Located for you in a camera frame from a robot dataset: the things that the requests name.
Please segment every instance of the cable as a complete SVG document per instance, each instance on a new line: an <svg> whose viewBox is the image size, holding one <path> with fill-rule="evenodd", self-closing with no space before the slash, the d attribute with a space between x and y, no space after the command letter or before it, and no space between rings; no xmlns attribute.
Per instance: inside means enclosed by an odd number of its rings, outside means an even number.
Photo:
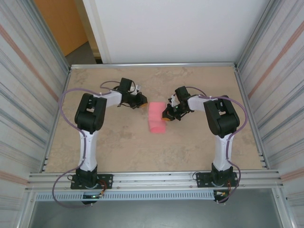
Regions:
<svg viewBox="0 0 304 228"><path fill-rule="evenodd" d="M194 178L194 175L197 174L197 173L200 173L199 171L196 171L192 174L192 179L194 179L195 181L197 180L196 178Z"/></svg>
<svg viewBox="0 0 304 228"><path fill-rule="evenodd" d="M196 89L196 90L198 90L198 91L200 91L204 96L207 96L207 94L204 92L204 91L202 91L202 90L200 90L200 89L198 89L198 88L196 88L196 87L193 87L193 86L186 86L186 88L188 89Z"/></svg>
<svg viewBox="0 0 304 228"><path fill-rule="evenodd" d="M91 91L91 90L89 90L89 89L74 88L74 89L66 90L66 91L61 95L61 97L60 97L60 99L59 99L59 101L58 101L58 103L59 103L59 110L60 110L60 113L61 113L63 119L64 119L70 126L72 126L74 129L76 129L77 131L79 131L79 132L84 136L84 153L83 153L82 161L81 161L80 165L78 165L77 167L75 167L75 168L73 168L73 169L71 169L71 170L68 170L68 171L64 172L63 174L61 174L61 175L55 180L54 185L53 185L53 188L52 188L52 196L53 196L54 201L55 201L56 203L58 203L60 206L62 206L62 207L64 207L64 208L73 208L73 209L76 209L76 208L88 207L88 206L90 206L90 204L88 204L88 205L83 205L83 206L71 206L71 205L68 205L68 204L64 204L64 203L59 202L59 201L56 199L56 197L55 197L55 186L56 186L57 182L60 180L60 178L62 178L63 176L65 176L67 173L72 172L72 171L74 171L74 170L80 168L80 167L83 165L83 163L85 162L85 159L86 159L86 156L85 156L85 155L86 155L86 137L85 137L86 135L85 135L85 133L84 133L82 130L80 130L78 127L76 127L75 125L73 125L73 124L67 119L67 117L65 116L65 114L63 113L63 110L62 110L62 104L63 104L63 101L64 101L64 98L65 98L66 94L68 94L68 93L70 93L70 92L73 92L73 91L84 91L84 92L92 93L92 94L94 94L94 95L100 95L100 94L95 93L95 92L93 92L93 91Z"/></svg>
<svg viewBox="0 0 304 228"><path fill-rule="evenodd" d="M106 88L106 87L103 87L103 85L106 84L106 83L110 83L110 82L113 82L113 83L120 83L120 82L118 82L118 81L106 81L106 82L103 82L103 83L99 86L99 88L101 88L101 89Z"/></svg>
<svg viewBox="0 0 304 228"><path fill-rule="evenodd" d="M101 186L104 184L104 191L108 188L104 180L99 180L99 183Z"/></svg>
<svg viewBox="0 0 304 228"><path fill-rule="evenodd" d="M236 191L236 189L237 189L238 186L239 186L239 182L240 182L240 180L241 180L241 169L240 169L236 164L234 164L234 163L232 163L231 161L229 161L228 151L229 151L230 139L231 139L236 133L240 132L240 131L245 127L245 125L247 124L247 122L248 122L248 113L247 113L245 107L244 107L241 103L239 103L239 102L237 102L236 100L233 100L233 99L231 99L231 98L229 98L229 97L224 97L224 96L214 96L214 97L211 97L211 96L210 96L210 97L209 97L209 96L202 96L202 95L199 95L199 98L203 98L203 99L224 99L224 100L231 101L231 102L233 102L233 103L236 103L238 106L240 106L240 107L243 109L244 114L245 114L245 121L244 121L243 125L242 125L239 129L237 129L235 132L233 132L233 133L228 137L228 139L227 139L227 145L226 145L226 160L230 163L230 165L232 165L232 166L234 166L234 167L237 168L238 174L239 174L238 182L237 182L237 185L235 186L235 188L231 191L231 193L230 193L228 196L226 196L224 199L218 201L218 203L221 203L221 202L227 200L227 199Z"/></svg>

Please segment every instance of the aluminum rail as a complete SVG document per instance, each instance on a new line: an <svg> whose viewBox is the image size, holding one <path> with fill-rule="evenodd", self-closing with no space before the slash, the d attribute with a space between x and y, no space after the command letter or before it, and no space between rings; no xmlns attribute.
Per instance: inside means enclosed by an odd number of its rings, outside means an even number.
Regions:
<svg viewBox="0 0 304 228"><path fill-rule="evenodd" d="M142 191L142 190L198 190L196 180L192 178L193 171L183 172L117 172L113 174L112 189L107 191ZM62 177L55 191L96 191L71 190L69 173ZM26 186L26 192L51 192L54 181L60 173L31 174ZM242 170L240 189L282 188L283 184L277 170ZM215 190L219 188L202 188Z"/></svg>

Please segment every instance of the metal bar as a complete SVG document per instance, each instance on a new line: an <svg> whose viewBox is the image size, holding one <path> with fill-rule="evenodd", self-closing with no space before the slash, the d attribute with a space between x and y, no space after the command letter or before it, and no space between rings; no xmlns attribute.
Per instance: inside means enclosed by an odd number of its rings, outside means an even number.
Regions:
<svg viewBox="0 0 304 228"><path fill-rule="evenodd" d="M295 218L291 212L290 206L285 198L282 189L273 188L272 193L275 198L276 207L278 209L282 225L284 228L297 228L297 224L295 222Z"/></svg>
<svg viewBox="0 0 304 228"><path fill-rule="evenodd" d="M71 69L91 68L131 68L131 67L234 67L233 62L198 62L198 63L126 63L126 64L84 64L72 65Z"/></svg>
<svg viewBox="0 0 304 228"><path fill-rule="evenodd" d="M263 154L263 157L265 159L266 167L269 169L270 168L270 165L269 165L270 163L268 161L268 158L265 156L265 148L264 148L264 145L263 145L263 142L262 142L262 137L260 135L260 132L258 131L257 124L254 120L254 117L253 117L253 114L252 114L252 111L251 111L251 108L250 108L248 96L245 92L244 85L242 83L240 74L237 70L234 71L234 74L235 74L236 79L237 79L237 84L238 84L239 90L241 92L241 96L242 96L242 99L243 99L244 106L245 106L245 108L248 112L249 123L250 123L251 129L252 129L254 139L256 141L257 150L258 150L258 152Z"/></svg>
<svg viewBox="0 0 304 228"><path fill-rule="evenodd" d="M71 72L67 75L66 82L65 82L65 85L63 86L62 92L65 92L67 90L67 86L68 86L68 83L70 81L70 78L71 78ZM48 139L47 147L46 147L46 153L45 153L46 156L44 157L44 159L42 160L42 163L40 165L40 167L41 167L40 172L44 171L43 168L44 168L45 160L49 156L49 153L51 151L51 147L52 147L53 140L54 140L54 137L55 137L55 132L56 132L56 128L57 128L57 125L58 125L59 117L60 117L60 110L59 110L59 106L58 106L57 114L55 116L54 124L53 124L51 134L50 134L49 139Z"/></svg>
<svg viewBox="0 0 304 228"><path fill-rule="evenodd" d="M30 219L32 217L34 206L36 202L37 193L36 192L25 192L23 199L25 199L24 208L21 211L21 216L16 227L18 228L28 228Z"/></svg>
<svg viewBox="0 0 304 228"><path fill-rule="evenodd" d="M192 172L126 172L113 173L113 186L108 191L142 191L142 190L197 190L196 180ZM71 190L71 182L67 179L69 173L62 177L56 191L96 191ZM32 174L29 177L26 191L51 192L54 181L60 173ZM280 175L276 170L243 170L240 189L283 187ZM219 188L203 188L202 190L216 190Z"/></svg>

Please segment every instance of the aluminum frame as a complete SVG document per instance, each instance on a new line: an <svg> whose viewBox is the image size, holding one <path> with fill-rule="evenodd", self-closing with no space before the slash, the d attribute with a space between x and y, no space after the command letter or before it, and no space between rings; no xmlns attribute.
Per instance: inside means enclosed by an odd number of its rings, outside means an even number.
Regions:
<svg viewBox="0 0 304 228"><path fill-rule="evenodd" d="M235 76L241 96L249 113L249 122L251 124L254 138L259 149L259 156L261 162L265 162L267 165L267 158L262 156L264 154L264 148L259 137L258 130L256 128L254 118L250 109L248 98L246 96L243 84L240 80L238 71L235 68L234 63L155 63L155 64L103 64L103 65L72 65L71 69L80 68L126 68L126 67L233 67L235 70ZM120 192L120 191L177 191L186 190L188 192L199 190L196 185L196 181L192 178L193 171L186 172L121 172L114 174L113 188L108 191ZM51 192L53 183L60 173L36 173L31 174L29 182L26 187L26 203L20 219L20 227L27 227L29 224L33 208L36 201L36 196L40 192ZM55 191L58 193L71 192L70 181L67 179L68 174L59 180L56 185ZM282 181L280 179L279 172L277 170L242 170L242 179L240 182L240 189L262 189L270 188L273 190L274 198L276 198L276 191L283 188ZM218 188L203 188L202 190L215 190ZM72 190L82 192L93 192L96 190ZM290 213L288 211L288 205L284 201L277 203L278 210L280 211L280 217L284 227L289 227L287 224L293 224L290 219Z"/></svg>
<svg viewBox="0 0 304 228"><path fill-rule="evenodd" d="M67 86L68 86L68 83L70 81L70 78L71 78L71 71L68 73L68 75L66 77L67 80L66 80L65 85L63 86L62 92L65 92L67 90ZM56 128L57 128L57 125L58 125L59 117L60 117L60 110L59 110L59 107L58 107L57 108L57 113L56 113L56 116L55 116L55 119L54 119L54 124L53 124L52 130L51 130L51 133L50 133L50 136L49 136L49 139L48 139L48 144L47 144L47 147L46 147L46 155L45 155L44 159L42 160L42 163L40 164L40 172L44 171L46 161L47 161L49 153L51 151L51 147L52 147L53 140L54 140L54 137L55 137L55 132L56 132Z"/></svg>
<svg viewBox="0 0 304 228"><path fill-rule="evenodd" d="M84 64L72 65L73 69L98 68L131 68L131 67L234 67L234 62L205 62L205 63L121 63L121 64Z"/></svg>
<svg viewBox="0 0 304 228"><path fill-rule="evenodd" d="M197 190L196 180L192 178L194 171L175 172L117 172L113 174L112 189L107 191L158 191L158 190ZM57 183L55 191L96 192L94 189L71 190L68 173ZM60 173L33 173L30 175L25 192L51 192L53 184ZM283 184L277 170L242 170L242 178L238 188L262 189L282 188ZM202 190L218 190L223 188L201 188Z"/></svg>

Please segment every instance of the wire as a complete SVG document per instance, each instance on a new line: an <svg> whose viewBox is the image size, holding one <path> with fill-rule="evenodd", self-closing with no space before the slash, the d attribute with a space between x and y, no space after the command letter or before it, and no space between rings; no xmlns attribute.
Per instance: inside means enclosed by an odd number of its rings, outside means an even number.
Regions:
<svg viewBox="0 0 304 228"><path fill-rule="evenodd" d="M195 174L197 174L197 173L200 173L200 172L196 171L196 172L194 172L194 173L192 174L192 179L194 179L193 176L194 176Z"/></svg>
<svg viewBox="0 0 304 228"><path fill-rule="evenodd" d="M104 180L99 180L99 183L101 186L104 184L104 191L108 188Z"/></svg>
<svg viewBox="0 0 304 228"><path fill-rule="evenodd" d="M126 106L126 107L131 107L131 106L129 106L129 105L125 105L125 104L119 104L117 107L120 107L120 106Z"/></svg>
<svg viewBox="0 0 304 228"><path fill-rule="evenodd" d="M103 82L103 83L99 86L99 88L101 88L101 89L107 88L107 87L103 87L103 85L106 84L106 83L110 83L110 82L113 82L113 83L120 83L120 82L118 82L118 81L106 81L106 82Z"/></svg>
<svg viewBox="0 0 304 228"><path fill-rule="evenodd" d="M236 164L234 164L234 163L232 163L231 161L229 161L228 151L229 151L230 139L231 139L236 133L240 132L240 131L245 127L245 125L246 125L247 122L248 122L248 114L247 114L247 111L246 111L245 107L244 107L241 103L239 103L239 102L237 102L236 100L233 100L233 99L231 99L231 98L229 98L229 97L225 97L225 96L214 96L214 97L211 97L211 96L210 96L210 97L209 97L209 96L202 96L202 95L199 95L199 98L203 98L203 99L224 99L224 100L231 101L231 102L233 102L233 103L236 103L238 106L240 106L240 107L243 109L244 114L245 114L245 121L244 121L243 125L242 125L239 129L237 129L235 132L233 132L233 133L228 137L228 139L227 139L227 145L226 145L226 160L229 162L230 165L232 165L232 166L234 166L234 167L237 168L239 177L238 177L237 185L236 185L235 188L231 191L231 193L230 193L228 196L226 196L224 199L218 201L218 203L222 203L223 201L227 200L227 199L236 191L236 189L237 189L238 186L239 186L239 182L240 182L240 180L241 180L241 169L240 169Z"/></svg>
<svg viewBox="0 0 304 228"><path fill-rule="evenodd" d="M85 155L86 155L86 137L85 137L86 135L85 135L85 133L84 133L82 130L80 130L78 127L76 127L75 125L73 125L73 124L67 119L66 115L63 113L63 110L62 110L62 104L63 104L63 101L64 101L64 99L65 99L66 94L68 94L68 93L70 93L70 92L73 92L73 91L84 91L84 92L92 93L92 94L94 94L94 95L100 95L100 94L95 93L95 92L93 92L93 91L91 91L91 90L89 90L89 89L73 88L73 89L66 90L66 91L61 95L61 97L60 97L60 99L59 99L59 101L58 101L59 110L60 110L60 113L61 113L62 117L64 118L64 120L65 120L70 126L72 126L74 129L76 129L77 131L79 131L79 132L84 136L84 153L83 153L83 156L82 156L82 161L81 161L81 163L80 163L77 167L75 167L75 168L73 168L73 169L71 169L71 170L68 170L68 171L64 172L63 174L59 175L58 178L55 180L55 182L54 182L54 184L53 184L53 188L52 188L52 196L53 196L54 201L55 201L56 203L58 203L60 206L62 206L62 207L64 207L64 208L76 209L76 208L88 207L88 206L90 206L90 204L82 205L82 206L71 206L71 205L68 205L68 204L64 204L64 203L59 202L59 201L56 199L56 197L55 197L55 186L56 186L57 182L60 180L60 178L62 178L63 176L65 176L67 173L72 172L72 171L74 171L74 170L80 168L80 167L83 165L83 163L85 162L85 159L86 159L86 156L85 156Z"/></svg>
<svg viewBox="0 0 304 228"><path fill-rule="evenodd" d="M231 191L231 183L230 183L229 180L227 181L227 185L228 185L228 192L230 193L230 191Z"/></svg>
<svg viewBox="0 0 304 228"><path fill-rule="evenodd" d="M133 93L136 90L136 85L135 85L135 82L133 80L132 80L132 83L134 85L134 90L132 92L129 92L130 94Z"/></svg>
<svg viewBox="0 0 304 228"><path fill-rule="evenodd" d="M66 178L67 178L69 181L72 181L72 180L73 180L73 175L68 175Z"/></svg>
<svg viewBox="0 0 304 228"><path fill-rule="evenodd" d="M198 90L198 91L200 91L204 96L207 96L207 94L204 92L204 91L202 91L202 90L200 90L200 89L198 89L198 88L196 88L196 87L193 87L193 86L186 86L186 88L188 89L196 89L196 90Z"/></svg>

